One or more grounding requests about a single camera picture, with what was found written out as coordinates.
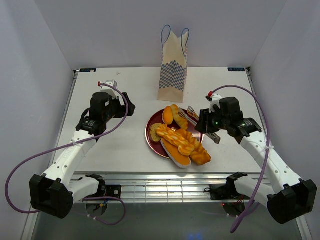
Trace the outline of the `metal serving tongs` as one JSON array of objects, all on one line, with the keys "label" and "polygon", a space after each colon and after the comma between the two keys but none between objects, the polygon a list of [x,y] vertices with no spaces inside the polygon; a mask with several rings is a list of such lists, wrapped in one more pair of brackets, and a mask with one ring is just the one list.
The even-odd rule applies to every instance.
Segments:
[{"label": "metal serving tongs", "polygon": [[[178,115],[186,120],[188,120],[194,127],[198,124],[200,117],[197,115],[195,110],[188,106],[187,110],[178,108]],[[205,133],[205,135],[210,138],[215,144],[219,145],[221,137],[216,133]]]}]

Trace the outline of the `beige ridged long bread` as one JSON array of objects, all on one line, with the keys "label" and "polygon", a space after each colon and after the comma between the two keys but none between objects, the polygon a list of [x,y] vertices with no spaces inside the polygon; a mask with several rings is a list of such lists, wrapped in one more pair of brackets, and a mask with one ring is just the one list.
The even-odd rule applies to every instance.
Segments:
[{"label": "beige ridged long bread", "polygon": [[188,130],[188,120],[180,116],[179,114],[179,107],[176,104],[172,104],[171,106],[172,114],[173,114],[173,119],[177,123],[177,125],[184,130]]}]

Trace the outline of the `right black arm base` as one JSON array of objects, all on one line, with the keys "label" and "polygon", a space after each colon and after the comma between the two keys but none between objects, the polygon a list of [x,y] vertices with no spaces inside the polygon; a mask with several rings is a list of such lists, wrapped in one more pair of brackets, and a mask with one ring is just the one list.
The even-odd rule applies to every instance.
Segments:
[{"label": "right black arm base", "polygon": [[230,190],[226,184],[210,184],[204,189],[205,193],[209,193],[211,200],[249,200],[246,195],[239,194]]}]

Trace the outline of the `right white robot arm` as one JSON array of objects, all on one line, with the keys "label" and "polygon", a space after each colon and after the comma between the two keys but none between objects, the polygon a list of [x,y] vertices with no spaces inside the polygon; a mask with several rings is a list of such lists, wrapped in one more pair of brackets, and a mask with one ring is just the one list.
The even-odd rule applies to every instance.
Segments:
[{"label": "right white robot arm", "polygon": [[252,197],[265,206],[279,224],[310,213],[313,210],[317,186],[311,180],[303,180],[269,145],[267,136],[253,118],[245,118],[235,97],[207,96],[210,107],[200,110],[195,129],[205,135],[213,135],[219,143],[220,130],[227,131],[245,149],[261,168],[269,185],[258,183],[244,172],[237,172],[226,179],[224,186],[214,190],[218,198],[237,199],[240,195]]}]

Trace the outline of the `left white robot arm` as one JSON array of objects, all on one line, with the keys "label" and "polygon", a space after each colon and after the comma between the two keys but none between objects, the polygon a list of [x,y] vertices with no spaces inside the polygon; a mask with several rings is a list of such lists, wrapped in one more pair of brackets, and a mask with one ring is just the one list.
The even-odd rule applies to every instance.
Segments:
[{"label": "left white robot arm", "polygon": [[100,200],[106,195],[106,184],[97,174],[86,175],[76,181],[72,177],[89,150],[106,131],[111,119],[124,119],[134,114],[135,105],[127,93],[113,97],[96,92],[90,107],[81,115],[70,142],[55,162],[42,174],[29,181],[31,206],[59,219],[65,218],[73,204],[84,198]]}]

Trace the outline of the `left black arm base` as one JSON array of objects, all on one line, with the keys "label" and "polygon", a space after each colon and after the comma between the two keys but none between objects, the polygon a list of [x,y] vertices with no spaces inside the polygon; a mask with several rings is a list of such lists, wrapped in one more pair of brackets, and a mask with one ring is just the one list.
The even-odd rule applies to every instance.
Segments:
[{"label": "left black arm base", "polygon": [[105,179],[97,174],[86,175],[86,177],[95,179],[99,182],[97,192],[92,195],[88,195],[88,198],[97,198],[97,197],[114,197],[114,198],[121,198],[121,185],[115,184],[106,184]]}]

